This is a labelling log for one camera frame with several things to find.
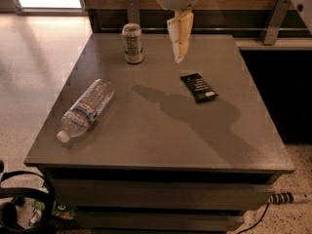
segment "black cable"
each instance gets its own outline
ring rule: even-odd
[[[263,220],[263,218],[264,218],[264,216],[265,216],[265,214],[266,214],[266,211],[267,211],[267,209],[269,208],[269,205],[270,205],[270,203],[266,203],[266,208],[265,208],[265,210],[264,210],[264,212],[263,212],[263,214],[262,214],[260,220],[259,220],[257,223],[255,223],[253,226],[251,226],[251,227],[249,227],[249,228],[247,228],[247,229],[241,230],[240,232],[238,232],[238,233],[236,233],[236,234],[240,234],[240,233],[243,233],[243,232],[246,232],[246,231],[248,231],[248,230],[251,230],[251,229],[255,228],[255,227]]]

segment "speckled concrete floor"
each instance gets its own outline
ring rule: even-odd
[[[86,17],[0,14],[0,159],[5,162],[6,172],[37,172],[27,168],[23,159],[91,34]],[[312,193],[312,144],[288,144],[287,149],[296,171],[279,178],[274,184],[275,191]],[[41,181],[37,177],[21,176],[6,184],[39,188]],[[257,212],[247,212],[246,223],[239,230],[252,226],[263,210],[264,206]],[[20,221],[28,222],[28,215],[29,212],[22,214]],[[311,202],[271,205],[263,221],[247,233],[311,234],[311,216]]]

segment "table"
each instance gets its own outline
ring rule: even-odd
[[[192,35],[182,63],[167,35],[143,35],[140,64],[125,62],[122,44],[92,35],[25,165],[47,173],[58,201],[100,233],[235,230],[294,166],[234,39]],[[215,100],[195,102],[179,79],[192,73]],[[61,144],[61,116],[97,78],[111,82],[114,100]]]

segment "plastic bottle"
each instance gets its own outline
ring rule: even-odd
[[[84,134],[113,95],[110,84],[97,79],[61,118],[58,140],[67,143]]]

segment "can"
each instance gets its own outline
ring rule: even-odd
[[[144,54],[141,41],[142,30],[140,26],[136,23],[127,23],[124,25],[122,36],[126,62],[131,64],[142,62]]]

